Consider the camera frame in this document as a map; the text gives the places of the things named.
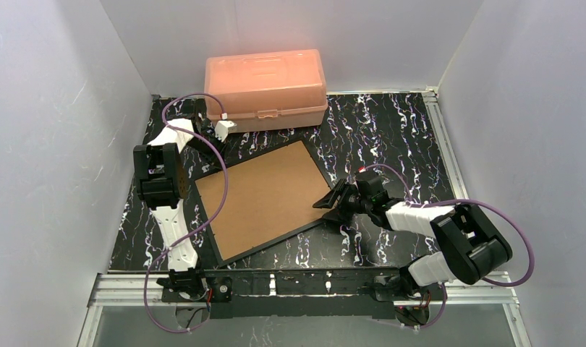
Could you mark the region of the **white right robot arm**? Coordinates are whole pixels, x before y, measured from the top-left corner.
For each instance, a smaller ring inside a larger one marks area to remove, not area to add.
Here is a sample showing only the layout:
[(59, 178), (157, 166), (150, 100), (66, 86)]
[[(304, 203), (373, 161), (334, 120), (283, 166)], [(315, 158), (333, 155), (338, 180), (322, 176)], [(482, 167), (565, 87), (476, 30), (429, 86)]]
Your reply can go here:
[(359, 172), (353, 184), (339, 180), (313, 207), (326, 210), (323, 219), (342, 225), (366, 215), (382, 229), (437, 241), (438, 252), (399, 269), (396, 283), (408, 291), (453, 280), (472, 285), (512, 258), (511, 246), (477, 204), (415, 207), (391, 197), (374, 172)]

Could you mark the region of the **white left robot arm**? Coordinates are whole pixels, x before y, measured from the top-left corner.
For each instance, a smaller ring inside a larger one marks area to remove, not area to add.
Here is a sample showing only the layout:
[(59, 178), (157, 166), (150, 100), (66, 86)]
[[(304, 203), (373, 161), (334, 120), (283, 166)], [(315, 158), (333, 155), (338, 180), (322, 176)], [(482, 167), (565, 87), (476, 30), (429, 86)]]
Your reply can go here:
[[(175, 103), (195, 96), (215, 101), (221, 111), (213, 132), (203, 134), (195, 128), (192, 119), (166, 118), (168, 109)], [(229, 191), (229, 177), (222, 154), (224, 142), (235, 124), (228, 120), (223, 103), (208, 93), (193, 93), (168, 103), (161, 113), (164, 128), (148, 144), (137, 145), (133, 150), (135, 187), (138, 198), (145, 203), (154, 217), (164, 241), (159, 257), (167, 260), (168, 269), (183, 272), (196, 269), (200, 262), (190, 237), (206, 228), (221, 212)], [(212, 156), (224, 174), (224, 193), (216, 212), (203, 224), (191, 231), (184, 216), (184, 200), (188, 194), (189, 176), (184, 171), (182, 151), (186, 146)]]

